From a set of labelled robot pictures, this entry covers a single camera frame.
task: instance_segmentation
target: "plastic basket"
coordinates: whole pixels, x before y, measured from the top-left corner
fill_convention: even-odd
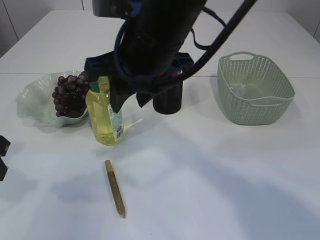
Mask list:
[[[222,57],[217,79],[222,105],[230,120],[239,125],[273,124],[295,97],[280,68],[270,58],[250,52]]]

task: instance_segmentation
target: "pencil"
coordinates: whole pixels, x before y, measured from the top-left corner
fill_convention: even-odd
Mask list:
[[[122,218],[126,218],[126,209],[125,209],[124,202],[122,201],[122,197],[120,194],[114,168],[112,167],[110,160],[105,161],[104,164],[105,164],[106,173],[109,179],[110,188],[112,191],[116,210]]]

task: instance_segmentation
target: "table surface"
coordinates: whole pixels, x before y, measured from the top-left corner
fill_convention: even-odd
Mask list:
[[[110,148],[95,141],[88,119],[55,129],[17,117],[16,95],[39,77],[0,74],[0,133],[11,141],[0,239],[320,239],[320,78],[291,78],[293,103],[265,126],[230,122],[215,77],[186,81],[174,115],[140,109],[131,97],[124,124],[135,124]]]
[[[226,21],[232,12],[218,12]],[[82,70],[86,57],[113,50],[123,21],[93,16],[91,11],[50,12],[0,59],[0,73],[55,73]],[[222,27],[202,13],[194,26],[197,40],[211,44]],[[250,12],[214,58],[196,76],[215,76],[218,59],[239,51],[270,57],[287,77],[320,78],[320,45],[290,15]],[[181,52],[197,60],[191,34]]]

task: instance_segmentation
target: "cooking oil bottle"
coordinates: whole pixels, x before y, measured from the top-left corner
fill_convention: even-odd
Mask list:
[[[115,113],[110,105],[109,78],[100,76],[97,81],[90,82],[85,102],[95,139],[104,145],[114,146],[125,137],[125,129],[121,110]]]

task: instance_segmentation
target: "grape bunch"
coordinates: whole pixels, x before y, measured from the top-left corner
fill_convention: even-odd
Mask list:
[[[83,71],[79,76],[60,76],[58,86],[52,93],[56,116],[78,118],[86,110],[86,95],[89,91],[88,76]]]

